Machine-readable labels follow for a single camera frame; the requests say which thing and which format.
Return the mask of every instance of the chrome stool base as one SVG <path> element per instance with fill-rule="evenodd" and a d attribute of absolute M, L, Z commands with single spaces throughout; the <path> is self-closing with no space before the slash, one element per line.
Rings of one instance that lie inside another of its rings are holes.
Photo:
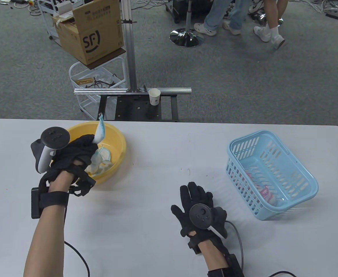
<path fill-rule="evenodd" d="M 170 33 L 170 40 L 181 47 L 196 47 L 204 42 L 204 37 L 193 33 L 194 30 L 186 31 L 186 28 L 174 30 Z"/>

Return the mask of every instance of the wrist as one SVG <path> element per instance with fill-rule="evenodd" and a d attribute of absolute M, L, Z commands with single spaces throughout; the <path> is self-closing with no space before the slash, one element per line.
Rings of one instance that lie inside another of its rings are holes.
<path fill-rule="evenodd" d="M 68 192 L 73 179 L 74 179 L 73 174 L 67 171 L 60 172 L 57 178 L 53 182 L 50 183 L 49 192 L 52 192 L 52 191 Z"/>
<path fill-rule="evenodd" d="M 198 244 L 209 271 L 229 267 L 226 257 L 215 247 L 211 240 L 205 240 Z"/>

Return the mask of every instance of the blue plastic basket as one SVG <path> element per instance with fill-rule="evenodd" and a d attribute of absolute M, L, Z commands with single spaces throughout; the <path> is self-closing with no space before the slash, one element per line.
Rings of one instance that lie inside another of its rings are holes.
<path fill-rule="evenodd" d="M 227 174 L 257 219 L 285 212 L 318 192 L 316 179 L 272 132 L 233 140 L 228 156 Z M 259 192 L 265 187 L 273 194 L 273 205 Z"/>

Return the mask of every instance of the jeans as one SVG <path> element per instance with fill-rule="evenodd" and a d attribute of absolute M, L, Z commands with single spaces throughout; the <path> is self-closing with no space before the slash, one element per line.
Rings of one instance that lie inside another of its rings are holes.
<path fill-rule="evenodd" d="M 206 16 L 204 27 L 210 31 L 215 31 L 222 22 L 224 15 L 232 0 L 214 0 L 210 13 Z M 234 30 L 242 28 L 251 0 L 236 0 L 235 6 L 229 14 L 229 26 Z"/>

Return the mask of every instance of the cardboard box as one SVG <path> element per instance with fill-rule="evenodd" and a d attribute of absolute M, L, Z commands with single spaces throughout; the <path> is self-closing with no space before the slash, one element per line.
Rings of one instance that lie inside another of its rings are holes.
<path fill-rule="evenodd" d="M 124 44 L 119 0 L 93 0 L 53 22 L 62 48 L 86 65 Z"/>

